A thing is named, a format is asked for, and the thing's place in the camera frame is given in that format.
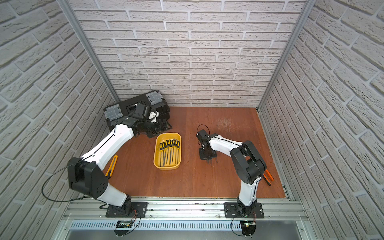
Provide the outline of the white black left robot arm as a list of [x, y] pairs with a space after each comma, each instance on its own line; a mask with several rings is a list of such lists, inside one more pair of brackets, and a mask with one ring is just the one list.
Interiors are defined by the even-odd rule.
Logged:
[[111, 132], [89, 152], [68, 162], [70, 189], [106, 204], [122, 207], [128, 196], [109, 184], [103, 170], [115, 153], [139, 134], [155, 137], [169, 129], [170, 108], [155, 108], [135, 104], [132, 112], [118, 117], [107, 116], [113, 125]]

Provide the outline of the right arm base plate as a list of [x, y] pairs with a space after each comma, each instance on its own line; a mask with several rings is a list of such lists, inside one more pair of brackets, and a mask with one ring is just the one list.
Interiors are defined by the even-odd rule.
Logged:
[[255, 202], [250, 206], [243, 206], [242, 203], [224, 203], [225, 218], [234, 217], [263, 219], [265, 217], [261, 203]]

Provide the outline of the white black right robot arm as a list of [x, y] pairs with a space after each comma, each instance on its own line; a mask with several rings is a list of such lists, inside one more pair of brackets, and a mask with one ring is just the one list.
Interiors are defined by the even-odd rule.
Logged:
[[223, 153], [231, 157], [236, 173], [240, 178], [241, 190], [238, 203], [242, 208], [251, 207], [257, 201], [259, 181], [267, 170], [267, 164], [251, 141], [236, 142], [221, 135], [208, 135], [205, 131], [197, 133], [201, 144], [199, 155], [201, 160], [210, 161]]

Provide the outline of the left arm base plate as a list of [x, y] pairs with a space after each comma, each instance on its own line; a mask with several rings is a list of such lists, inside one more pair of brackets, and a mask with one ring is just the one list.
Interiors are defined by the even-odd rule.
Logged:
[[106, 212], [106, 218], [132, 218], [135, 215], [144, 218], [146, 215], [148, 202], [132, 202], [124, 203], [122, 207], [109, 205]]

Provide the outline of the yellow plastic tray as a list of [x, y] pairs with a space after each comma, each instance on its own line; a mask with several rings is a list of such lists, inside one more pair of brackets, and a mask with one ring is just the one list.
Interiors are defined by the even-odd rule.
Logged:
[[156, 139], [154, 165], [159, 170], [177, 169], [182, 161], [182, 138], [178, 133], [160, 134]]

